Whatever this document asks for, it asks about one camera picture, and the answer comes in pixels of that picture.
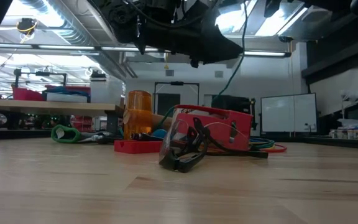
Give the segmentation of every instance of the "red plastic box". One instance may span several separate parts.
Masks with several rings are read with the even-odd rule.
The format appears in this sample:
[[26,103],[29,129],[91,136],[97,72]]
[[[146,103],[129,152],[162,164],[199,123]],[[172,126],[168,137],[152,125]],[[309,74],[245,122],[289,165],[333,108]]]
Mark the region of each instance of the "red plastic box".
[[25,88],[13,88],[13,100],[45,101],[41,93]]

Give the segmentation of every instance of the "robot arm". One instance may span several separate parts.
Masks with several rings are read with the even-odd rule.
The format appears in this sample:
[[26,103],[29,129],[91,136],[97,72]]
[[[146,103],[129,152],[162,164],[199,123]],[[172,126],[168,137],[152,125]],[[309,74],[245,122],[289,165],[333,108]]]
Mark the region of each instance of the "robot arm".
[[218,0],[211,7],[196,1],[180,20],[181,0],[88,1],[110,24],[119,42],[133,42],[142,54],[148,45],[189,55],[191,66],[198,67],[199,62],[237,58],[243,51],[215,26]]

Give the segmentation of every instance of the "gray pipe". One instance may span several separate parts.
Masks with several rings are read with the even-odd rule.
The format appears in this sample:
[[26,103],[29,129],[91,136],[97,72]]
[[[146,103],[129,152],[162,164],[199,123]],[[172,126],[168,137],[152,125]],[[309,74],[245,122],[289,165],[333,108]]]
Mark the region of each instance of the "gray pipe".
[[[41,14],[48,13],[48,7],[45,5],[43,0],[20,0],[20,2],[26,6],[33,7]],[[47,2],[65,21],[64,25],[60,28],[70,29],[56,32],[58,35],[71,45],[99,45],[99,43],[91,36],[91,34],[61,0],[47,0]],[[120,80],[125,80],[126,72],[121,68],[117,61],[111,58],[111,56],[106,52],[101,52],[99,55],[92,55],[89,57],[97,61],[103,70],[108,72],[110,75],[114,75]],[[119,53],[114,54],[114,57],[119,59]]]

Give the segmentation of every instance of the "red storage bin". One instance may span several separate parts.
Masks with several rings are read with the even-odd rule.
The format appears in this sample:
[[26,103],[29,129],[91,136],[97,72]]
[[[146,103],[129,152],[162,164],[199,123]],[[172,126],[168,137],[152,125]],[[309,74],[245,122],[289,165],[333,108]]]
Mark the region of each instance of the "red storage bin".
[[[195,106],[195,105],[176,105],[176,110],[182,111],[178,113],[176,116],[176,120],[183,120],[189,126],[194,128],[193,118],[197,117],[201,120],[202,124],[206,126],[207,124],[212,123],[223,123],[227,126],[232,126],[232,123],[236,124],[236,129],[245,136],[243,141],[235,141],[233,145],[231,145],[231,149],[235,150],[244,150],[248,147],[248,142],[250,138],[251,126],[252,126],[252,115],[244,114],[236,111],[229,110],[220,110],[216,108],[209,108],[204,106]],[[190,111],[202,111],[208,112],[209,115],[200,115],[200,114],[191,114]],[[219,115],[220,118],[211,116],[211,114]],[[180,133],[187,133],[188,127],[179,127]],[[219,142],[221,139],[227,139],[230,136],[230,128],[228,129],[210,129],[211,135],[214,136],[215,140]]]
[[41,93],[25,88],[13,88],[13,100],[45,101]]

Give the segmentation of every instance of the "white whiteboard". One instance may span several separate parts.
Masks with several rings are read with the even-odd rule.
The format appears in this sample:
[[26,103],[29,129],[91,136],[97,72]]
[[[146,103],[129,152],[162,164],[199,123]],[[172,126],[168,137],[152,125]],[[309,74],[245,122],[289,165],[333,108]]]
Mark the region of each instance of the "white whiteboard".
[[262,132],[293,130],[293,96],[262,98]]
[[314,93],[262,98],[261,105],[262,132],[317,132]]

